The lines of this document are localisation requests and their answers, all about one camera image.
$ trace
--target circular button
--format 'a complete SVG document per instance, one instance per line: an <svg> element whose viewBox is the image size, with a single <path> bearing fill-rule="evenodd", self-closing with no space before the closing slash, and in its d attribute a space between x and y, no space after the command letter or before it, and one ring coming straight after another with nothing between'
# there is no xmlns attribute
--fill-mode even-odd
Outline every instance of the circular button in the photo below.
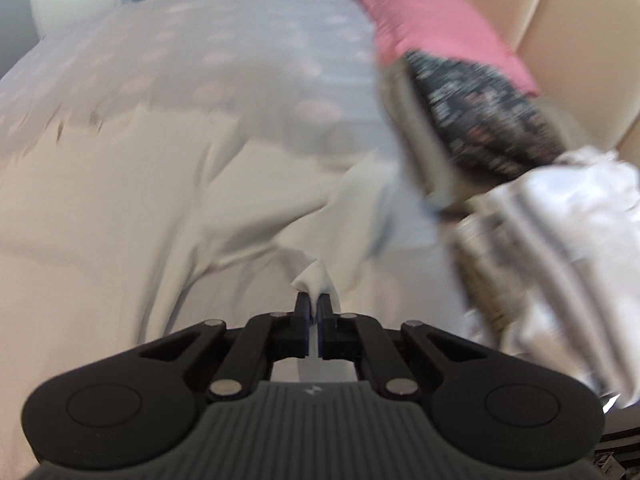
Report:
<svg viewBox="0 0 640 480"><path fill-rule="evenodd" d="M219 397L231 397L242 391L242 384L233 379L220 379L211 383L209 390Z"/></svg>
<svg viewBox="0 0 640 480"><path fill-rule="evenodd" d="M513 428L538 428L558 416L556 396L531 384L507 384L489 393L487 411L499 422Z"/></svg>
<svg viewBox="0 0 640 480"><path fill-rule="evenodd" d="M385 385L385 388L388 392L399 395L399 396L407 396L413 395L418 391L418 383L411 379L391 379Z"/></svg>
<svg viewBox="0 0 640 480"><path fill-rule="evenodd" d="M71 418L91 428L126 422L140 409L140 396L121 384L96 384L74 394L67 405Z"/></svg>

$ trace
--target black plastic part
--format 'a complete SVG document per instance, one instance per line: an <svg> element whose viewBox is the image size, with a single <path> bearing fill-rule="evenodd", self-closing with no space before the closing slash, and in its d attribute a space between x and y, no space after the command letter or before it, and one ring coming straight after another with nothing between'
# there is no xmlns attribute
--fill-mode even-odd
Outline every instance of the black plastic part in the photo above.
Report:
<svg viewBox="0 0 640 480"><path fill-rule="evenodd" d="M113 472L43 464L28 480L598 480L586 460L537 473L468 457L414 402L369 383L261 383L250 396L208 407L165 455Z"/></svg>
<svg viewBox="0 0 640 480"><path fill-rule="evenodd" d="M354 361L358 376L383 395L394 374L417 381L410 400L450 443L482 462L557 468L591 454L602 434L600 401L570 377L426 324L394 332L366 316L343 319L328 297L318 302L318 319L324 359Z"/></svg>
<svg viewBox="0 0 640 480"><path fill-rule="evenodd" d="M604 414L583 384L428 325L404 324L402 334L410 363L427 359L443 377L423 408L469 456L509 469L545 470L593 452Z"/></svg>
<svg viewBox="0 0 640 480"><path fill-rule="evenodd" d="M22 410L34 454L71 468L115 469L176 446L204 408L185 377L224 331L196 325L47 381Z"/></svg>
<svg viewBox="0 0 640 480"><path fill-rule="evenodd" d="M322 342L319 354L323 359L344 359L355 364L358 378L369 381L374 391L387 399L417 400L420 388L410 394L389 391L392 380L415 381L387 331L377 319L359 314L354 317L336 316L327 294L318 301L319 331Z"/></svg>
<svg viewBox="0 0 640 480"><path fill-rule="evenodd" d="M27 399L22 428L38 460L112 470L175 447L207 405L215 378L237 378L241 395L268 378L275 360L308 353L310 300L293 313L250 320L242 330L204 322L72 370Z"/></svg>

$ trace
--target metal pin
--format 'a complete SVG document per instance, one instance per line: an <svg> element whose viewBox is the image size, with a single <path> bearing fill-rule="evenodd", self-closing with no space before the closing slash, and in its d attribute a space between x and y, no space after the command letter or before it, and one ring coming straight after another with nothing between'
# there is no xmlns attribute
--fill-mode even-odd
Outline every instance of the metal pin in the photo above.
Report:
<svg viewBox="0 0 640 480"><path fill-rule="evenodd" d="M220 379L211 383L209 390L219 397L230 397L242 391L242 384L233 379Z"/></svg>
<svg viewBox="0 0 640 480"><path fill-rule="evenodd" d="M418 383L411 379L397 378L391 379L385 384L386 390L394 395L413 395L418 391Z"/></svg>

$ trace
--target white fabric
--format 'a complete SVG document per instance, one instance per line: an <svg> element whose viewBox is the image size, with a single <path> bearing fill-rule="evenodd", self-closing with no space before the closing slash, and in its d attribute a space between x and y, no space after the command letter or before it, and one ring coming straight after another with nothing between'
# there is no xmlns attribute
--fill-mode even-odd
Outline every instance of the white fabric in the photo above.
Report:
<svg viewBox="0 0 640 480"><path fill-rule="evenodd" d="M471 202L497 225L492 243L534 285L527 287L527 307L503 349L517 353L520 345L543 364L589 384L586 364L599 393L621 394L621 406L636 402L638 170L614 153L586 147Z"/></svg>
<svg viewBox="0 0 640 480"><path fill-rule="evenodd" d="M503 227L489 229L487 223L477 213L469 215L456 228L456 242L474 256L477 271L495 291L495 305L490 308L499 308L508 322L500 335L500 350L597 389L589 367L566 340L562 324L529 272L526 258L513 250Z"/></svg>
<svg viewBox="0 0 640 480"><path fill-rule="evenodd" d="M57 373L162 336L183 288L268 251L346 295L382 234L395 167L346 170L238 136L222 112L52 123L0 187L0 478L35 462L19 413ZM245 322L233 313L233 324Z"/></svg>
<svg viewBox="0 0 640 480"><path fill-rule="evenodd" d="M620 366L620 401L640 398L640 212L638 169L600 156L582 168L535 171L517 186L581 277L597 308L596 322Z"/></svg>

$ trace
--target patterned pillow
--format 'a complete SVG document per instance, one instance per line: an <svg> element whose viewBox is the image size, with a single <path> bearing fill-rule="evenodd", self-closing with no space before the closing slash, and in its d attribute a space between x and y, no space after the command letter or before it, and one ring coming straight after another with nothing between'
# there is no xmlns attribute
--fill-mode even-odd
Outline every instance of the patterned pillow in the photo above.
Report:
<svg viewBox="0 0 640 480"><path fill-rule="evenodd" d="M513 180L564 152L526 96L491 66L409 51L418 98L452 161Z"/></svg>

